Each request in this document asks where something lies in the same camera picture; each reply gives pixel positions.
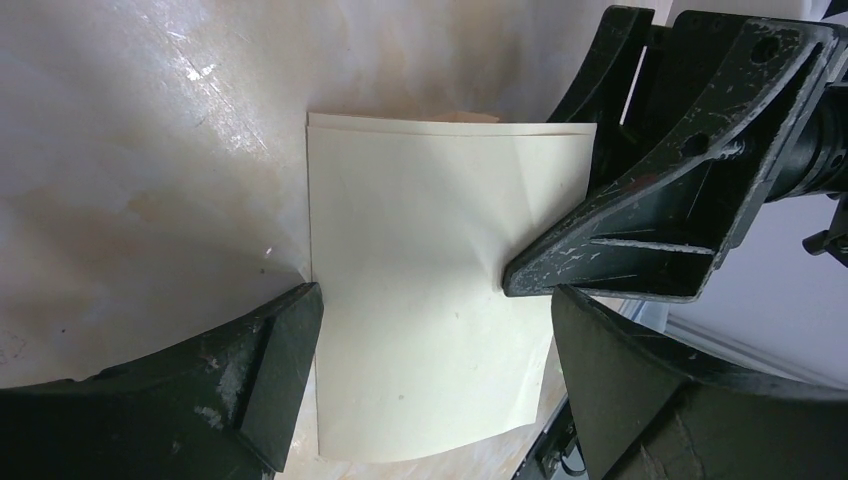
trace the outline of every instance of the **tan stain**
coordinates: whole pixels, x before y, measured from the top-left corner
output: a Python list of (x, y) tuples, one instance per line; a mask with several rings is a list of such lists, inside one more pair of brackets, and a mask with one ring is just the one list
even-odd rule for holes
[(407, 58), (395, 33), (399, 28), (402, 25), (394, 21), (380, 28), (380, 62), (374, 75), (374, 88), (385, 99), (387, 112), (417, 116), (421, 114), (421, 105), (407, 86)]
[(115, 215), (105, 210), (69, 206), (49, 188), (39, 188), (7, 204), (33, 232), (87, 270), (103, 268), (113, 258), (138, 251), (132, 235), (115, 228)]
[(145, 222), (153, 222), (161, 214), (162, 202), (149, 192), (141, 192), (127, 202), (127, 209)]
[(134, 151), (139, 151), (145, 146), (145, 139), (139, 134), (138, 128), (127, 128), (118, 131), (103, 138), (102, 141)]
[(470, 89), (475, 110), (491, 108), (506, 87), (521, 74), (521, 39), (508, 28), (510, 18), (521, 15), (515, 2), (453, 2), (448, 24), (451, 43), (451, 71), (458, 85)]
[(347, 17), (345, 16), (339, 1), (324, 0), (312, 3), (315, 5), (315, 8), (327, 12), (328, 15), (332, 15), (334, 20), (338, 22), (339, 27), (336, 32), (337, 41), (341, 42), (343, 45), (350, 45), (350, 25), (348, 24)]

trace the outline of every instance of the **paper sheet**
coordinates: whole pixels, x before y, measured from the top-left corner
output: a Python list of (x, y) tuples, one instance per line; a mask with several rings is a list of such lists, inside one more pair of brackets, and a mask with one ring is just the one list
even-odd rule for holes
[(501, 272), (583, 199), (592, 141), (309, 127), (322, 456), (413, 459), (535, 420), (550, 299), (506, 298)]
[(425, 118), (430, 122), (451, 122), (451, 123), (498, 123), (500, 117), (489, 115), (487, 113), (473, 112), (449, 112), (433, 117)]
[(594, 123), (451, 123), (443, 120), (417, 121), (353, 115), (309, 114), (309, 126), (358, 132), (406, 133), (450, 136), (539, 136), (594, 135)]

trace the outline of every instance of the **white paint scratch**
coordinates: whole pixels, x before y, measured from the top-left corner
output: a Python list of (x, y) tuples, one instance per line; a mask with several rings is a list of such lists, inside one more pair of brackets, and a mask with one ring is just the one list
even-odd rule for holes
[(249, 356), (250, 352), (247, 350), (241, 350), (231, 355), (224, 373), (221, 375), (221, 380), (218, 382), (218, 387), (215, 389), (218, 396), (221, 397), (221, 401), (224, 402), (224, 406), (227, 407), (228, 420), (232, 420), (235, 413), (238, 396), (241, 393), (244, 378), (247, 376)]
[(194, 413), (206, 418), (206, 423), (215, 430), (223, 430), (221, 414), (209, 407), (194, 407)]
[(207, 66), (201, 68), (200, 71), (198, 71), (194, 67), (189, 66), (189, 67), (186, 67), (186, 76), (192, 82), (196, 82), (196, 81), (200, 80), (201, 78), (212, 73), (212, 70), (215, 70), (215, 67), (217, 67), (217, 66), (218, 66), (217, 64), (213, 63), (211, 65), (207, 65)]

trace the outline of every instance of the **glossy white surface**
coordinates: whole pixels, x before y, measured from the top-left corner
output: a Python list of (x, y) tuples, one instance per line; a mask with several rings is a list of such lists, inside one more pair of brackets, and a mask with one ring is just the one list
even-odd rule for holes
[[(2, 2), (0, 386), (87, 377), (309, 277), (307, 110), (543, 121), (609, 3)], [(304, 422), (287, 478), (508, 478), (533, 437), (380, 476), (313, 457)]]

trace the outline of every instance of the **black plastic bracket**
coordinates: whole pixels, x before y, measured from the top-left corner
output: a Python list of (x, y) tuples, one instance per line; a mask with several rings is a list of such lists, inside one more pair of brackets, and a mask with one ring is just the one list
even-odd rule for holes
[(552, 315), (567, 420), (573, 415), (590, 478), (837, 479), (848, 471), (837, 447), (848, 444), (848, 392), (733, 365), (568, 286), (554, 293)]
[[(844, 76), (844, 27), (690, 11), (665, 29), (651, 27), (650, 14), (606, 11), (552, 115), (598, 122), (589, 193), (507, 265), (508, 296), (567, 284), (694, 300), (764, 202), (848, 178), (841, 144), (796, 148), (825, 89)], [(841, 91), (831, 93), (828, 102), (842, 102)], [(823, 131), (811, 127), (807, 137)], [(834, 136), (841, 142), (841, 131)]]
[(85, 381), (0, 390), (4, 478), (273, 478), (323, 315), (318, 284)]

